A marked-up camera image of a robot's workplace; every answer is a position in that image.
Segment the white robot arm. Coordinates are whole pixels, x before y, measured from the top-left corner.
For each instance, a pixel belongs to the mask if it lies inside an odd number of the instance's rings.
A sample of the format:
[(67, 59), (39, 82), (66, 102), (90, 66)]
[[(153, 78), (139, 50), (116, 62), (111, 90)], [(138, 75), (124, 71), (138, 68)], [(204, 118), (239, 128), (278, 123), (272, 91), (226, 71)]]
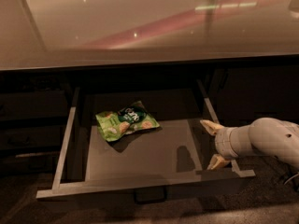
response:
[(260, 118), (240, 127), (224, 127), (207, 119), (202, 119), (201, 124), (214, 137), (218, 152), (209, 169), (247, 156), (273, 157), (299, 168), (299, 128), (296, 123)]

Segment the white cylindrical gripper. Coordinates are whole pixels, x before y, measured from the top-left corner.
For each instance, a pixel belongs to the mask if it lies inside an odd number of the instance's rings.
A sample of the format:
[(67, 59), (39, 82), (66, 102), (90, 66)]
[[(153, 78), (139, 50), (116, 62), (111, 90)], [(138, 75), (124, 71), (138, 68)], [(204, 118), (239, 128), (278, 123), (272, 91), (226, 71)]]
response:
[(208, 170), (217, 170), (227, 166), (233, 159), (248, 156), (251, 153), (249, 125), (223, 128), (219, 123), (208, 119), (200, 121), (206, 131), (215, 136), (215, 147), (219, 154), (211, 157)]

